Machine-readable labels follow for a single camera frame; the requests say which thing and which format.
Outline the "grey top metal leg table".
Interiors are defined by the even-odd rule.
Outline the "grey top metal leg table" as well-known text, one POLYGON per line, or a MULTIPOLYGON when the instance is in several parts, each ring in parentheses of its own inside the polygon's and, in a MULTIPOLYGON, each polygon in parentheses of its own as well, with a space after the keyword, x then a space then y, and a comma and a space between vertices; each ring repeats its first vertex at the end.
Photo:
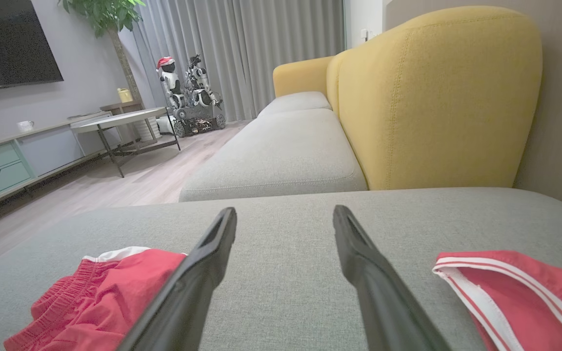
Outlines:
POLYGON ((166 143, 160 143, 158 142, 158 139, 155 138, 154 140, 147 142, 134 141, 132 147, 112 148, 111 144, 107 141, 107 137, 105 137, 105 131, 119 126, 131 127, 131 124, 136 121, 145 120, 151 117, 161 117, 163 114, 169 116, 169 111, 165 107, 145 109, 141 111, 134 111, 133 113, 118 114, 115 116, 93 117, 88 120, 74 122, 70 124, 70 127, 74 133, 98 133, 103 144, 103 148, 107 152, 112 164, 114 164, 114 166, 118 169, 120 177, 124 178, 125 176, 122 171, 122 166, 138 155, 150 153, 169 146, 177 146, 178 150, 181 150, 178 136, 174 132, 174 140, 166 143))

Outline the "brown wooden side table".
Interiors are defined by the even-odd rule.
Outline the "brown wooden side table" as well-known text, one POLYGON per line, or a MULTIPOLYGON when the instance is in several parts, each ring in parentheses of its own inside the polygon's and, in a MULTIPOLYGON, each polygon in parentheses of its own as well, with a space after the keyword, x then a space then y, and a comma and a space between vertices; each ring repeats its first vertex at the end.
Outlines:
POLYGON ((113 116, 118 114, 133 113, 144 109, 143 103, 139 100, 120 102, 109 106, 102 106, 101 111, 111 113, 113 116))

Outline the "black flat screen television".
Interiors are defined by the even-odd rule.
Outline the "black flat screen television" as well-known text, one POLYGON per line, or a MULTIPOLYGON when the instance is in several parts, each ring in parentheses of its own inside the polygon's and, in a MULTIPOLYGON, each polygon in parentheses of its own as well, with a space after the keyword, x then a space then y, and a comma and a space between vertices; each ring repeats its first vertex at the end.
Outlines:
POLYGON ((31 0, 0 0, 0 89, 63 80, 31 0))

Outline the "white and black humanoid robot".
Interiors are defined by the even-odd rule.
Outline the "white and black humanoid robot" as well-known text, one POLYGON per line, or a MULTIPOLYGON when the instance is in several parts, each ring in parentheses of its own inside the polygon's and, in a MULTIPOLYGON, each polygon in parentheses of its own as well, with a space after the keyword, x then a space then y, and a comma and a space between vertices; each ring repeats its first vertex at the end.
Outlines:
POLYGON ((196 54, 189 58, 189 67, 185 71, 186 79, 190 83, 188 88, 194 106, 214 106, 221 109, 222 98, 212 91, 205 67, 201 66, 201 56, 196 54))

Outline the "long low media cabinet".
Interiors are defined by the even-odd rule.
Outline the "long low media cabinet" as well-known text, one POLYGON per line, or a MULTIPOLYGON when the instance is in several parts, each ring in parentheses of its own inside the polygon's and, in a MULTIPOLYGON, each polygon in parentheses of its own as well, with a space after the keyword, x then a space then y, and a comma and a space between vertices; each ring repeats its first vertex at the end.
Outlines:
POLYGON ((95 113, 0 140, 0 200, 60 173, 101 156, 105 149, 97 131, 78 133, 73 124, 109 117, 95 113))

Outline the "small grey sofa seat cushion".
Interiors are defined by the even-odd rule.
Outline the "small grey sofa seat cushion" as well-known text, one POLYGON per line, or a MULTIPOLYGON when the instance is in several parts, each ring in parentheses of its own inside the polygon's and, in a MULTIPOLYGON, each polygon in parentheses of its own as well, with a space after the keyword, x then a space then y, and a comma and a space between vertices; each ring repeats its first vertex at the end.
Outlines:
POLYGON ((332 106, 325 97, 325 94, 321 92, 308 91, 303 93, 293 93, 274 98, 274 100, 265 106, 258 114, 257 118, 270 114, 290 113, 308 109, 332 110, 332 106))

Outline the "red jersey with white stripes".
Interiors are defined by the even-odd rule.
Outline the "red jersey with white stripes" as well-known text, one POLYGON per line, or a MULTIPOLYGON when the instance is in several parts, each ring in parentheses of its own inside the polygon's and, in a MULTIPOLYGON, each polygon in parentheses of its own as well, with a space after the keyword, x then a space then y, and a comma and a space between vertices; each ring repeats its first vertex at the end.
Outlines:
POLYGON ((432 269, 488 351, 562 351, 562 268, 516 251, 441 253, 432 269))

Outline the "large grey sofa chaise cushion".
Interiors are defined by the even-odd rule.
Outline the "large grey sofa chaise cushion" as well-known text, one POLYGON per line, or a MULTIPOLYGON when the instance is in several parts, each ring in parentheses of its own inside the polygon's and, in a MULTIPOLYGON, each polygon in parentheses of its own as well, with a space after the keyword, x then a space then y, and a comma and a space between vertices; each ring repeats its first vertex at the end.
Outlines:
POLYGON ((237 211, 201 351, 367 351, 332 222, 346 205, 455 351, 485 351, 467 309, 431 269, 439 253, 513 250, 562 267, 562 202, 507 188, 237 198, 107 208, 63 220, 0 257, 0 351, 30 306, 86 255, 144 246, 187 253, 221 209, 237 211))

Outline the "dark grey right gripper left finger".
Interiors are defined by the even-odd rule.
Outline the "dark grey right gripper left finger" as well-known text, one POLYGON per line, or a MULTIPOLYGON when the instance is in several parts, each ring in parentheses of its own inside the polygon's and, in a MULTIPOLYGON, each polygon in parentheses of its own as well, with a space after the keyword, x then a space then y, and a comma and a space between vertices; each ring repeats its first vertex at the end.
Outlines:
POLYGON ((236 238, 236 209, 222 209, 117 351, 198 351, 209 305, 236 238))

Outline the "red shorts with white trim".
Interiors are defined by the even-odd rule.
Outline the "red shorts with white trim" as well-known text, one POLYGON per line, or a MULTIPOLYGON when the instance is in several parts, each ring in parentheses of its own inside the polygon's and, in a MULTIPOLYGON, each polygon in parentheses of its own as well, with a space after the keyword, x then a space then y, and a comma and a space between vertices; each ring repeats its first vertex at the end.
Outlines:
POLYGON ((185 253, 125 247, 85 256, 31 307, 6 351, 115 351, 185 253))

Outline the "potted green tree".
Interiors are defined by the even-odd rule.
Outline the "potted green tree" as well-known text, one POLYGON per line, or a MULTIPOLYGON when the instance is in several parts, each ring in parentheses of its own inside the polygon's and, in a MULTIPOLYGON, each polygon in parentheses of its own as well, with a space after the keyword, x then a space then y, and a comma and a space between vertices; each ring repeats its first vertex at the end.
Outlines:
POLYGON ((58 4, 67 13, 75 13, 85 18, 96 38, 105 34, 110 38, 132 98, 141 101, 138 84, 125 54, 122 40, 119 38, 119 33, 123 29, 133 31, 134 24, 142 20, 138 9, 141 6, 146 6, 145 2, 143 0, 58 0, 58 4))

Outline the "grey pleated curtain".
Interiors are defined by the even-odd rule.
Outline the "grey pleated curtain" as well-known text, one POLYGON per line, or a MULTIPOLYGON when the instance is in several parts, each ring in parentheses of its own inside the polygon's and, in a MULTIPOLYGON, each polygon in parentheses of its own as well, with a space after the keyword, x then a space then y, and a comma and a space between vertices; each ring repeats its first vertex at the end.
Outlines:
POLYGON ((343 0, 142 0, 134 38, 147 93, 161 107, 156 72, 172 57, 185 81, 189 58, 200 54, 210 86, 223 98, 229 122, 250 120, 274 97, 273 70, 332 56, 345 48, 343 0))

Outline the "white ribbed stool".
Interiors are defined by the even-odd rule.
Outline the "white ribbed stool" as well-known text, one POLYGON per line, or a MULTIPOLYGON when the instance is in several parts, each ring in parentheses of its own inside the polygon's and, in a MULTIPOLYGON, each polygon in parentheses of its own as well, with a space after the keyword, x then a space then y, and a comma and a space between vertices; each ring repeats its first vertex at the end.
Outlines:
POLYGON ((133 125, 136 133, 138 133, 138 138, 141 142, 147 142, 150 140, 154 140, 155 138, 161 138, 156 117, 136 121, 133 123, 133 125))

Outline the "large yellow sofa backrest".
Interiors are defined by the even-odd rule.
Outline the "large yellow sofa backrest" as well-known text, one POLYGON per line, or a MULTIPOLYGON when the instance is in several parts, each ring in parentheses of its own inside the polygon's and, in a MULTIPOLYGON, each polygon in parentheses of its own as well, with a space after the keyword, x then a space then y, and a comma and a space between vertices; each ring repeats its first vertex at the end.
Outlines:
POLYGON ((339 120, 370 190, 510 188, 541 80, 531 18, 453 7, 345 51, 339 120))

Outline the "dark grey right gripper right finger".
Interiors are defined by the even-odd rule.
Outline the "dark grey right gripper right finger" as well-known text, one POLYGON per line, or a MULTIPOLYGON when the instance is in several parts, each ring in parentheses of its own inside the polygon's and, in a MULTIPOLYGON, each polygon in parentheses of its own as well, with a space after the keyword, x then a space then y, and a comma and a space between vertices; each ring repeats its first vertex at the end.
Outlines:
POLYGON ((451 351, 352 211, 334 208, 342 274, 355 287, 369 351, 451 351))

